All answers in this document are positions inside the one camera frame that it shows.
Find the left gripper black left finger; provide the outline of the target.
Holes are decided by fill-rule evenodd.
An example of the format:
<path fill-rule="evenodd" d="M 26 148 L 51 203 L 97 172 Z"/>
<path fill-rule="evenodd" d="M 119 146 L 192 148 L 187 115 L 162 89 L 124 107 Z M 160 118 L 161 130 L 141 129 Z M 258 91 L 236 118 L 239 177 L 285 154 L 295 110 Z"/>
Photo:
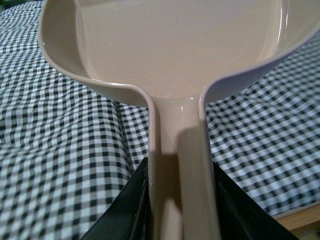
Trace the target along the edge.
<path fill-rule="evenodd" d="M 148 158 L 144 158 L 110 207 L 83 240 L 140 240 L 148 199 Z"/>

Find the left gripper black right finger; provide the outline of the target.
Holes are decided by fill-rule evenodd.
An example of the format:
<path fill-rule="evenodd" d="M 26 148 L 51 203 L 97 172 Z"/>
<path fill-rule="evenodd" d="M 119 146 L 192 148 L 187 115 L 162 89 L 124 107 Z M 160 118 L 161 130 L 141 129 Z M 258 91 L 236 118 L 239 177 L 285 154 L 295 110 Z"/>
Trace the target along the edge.
<path fill-rule="evenodd" d="M 267 214 L 216 163 L 213 163 L 221 237 L 223 240 L 296 240 Z"/>

